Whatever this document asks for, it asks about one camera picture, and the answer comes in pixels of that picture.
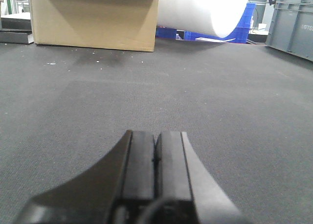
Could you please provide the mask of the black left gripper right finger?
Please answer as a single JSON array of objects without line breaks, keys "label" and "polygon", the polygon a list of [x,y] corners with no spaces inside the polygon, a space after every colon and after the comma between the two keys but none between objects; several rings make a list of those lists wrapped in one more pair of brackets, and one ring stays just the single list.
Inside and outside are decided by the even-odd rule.
[{"label": "black left gripper right finger", "polygon": [[247,224],[195,153],[185,132],[162,132],[155,146],[156,199],[143,224]]}]

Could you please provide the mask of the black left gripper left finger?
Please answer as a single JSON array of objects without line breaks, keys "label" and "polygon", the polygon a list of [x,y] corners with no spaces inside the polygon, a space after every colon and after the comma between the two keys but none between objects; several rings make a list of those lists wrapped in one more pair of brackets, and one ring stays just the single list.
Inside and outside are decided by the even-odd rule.
[{"label": "black left gripper left finger", "polygon": [[29,199],[16,224],[108,224],[121,205],[137,209],[154,199],[154,136],[127,130],[97,163],[75,178]]}]

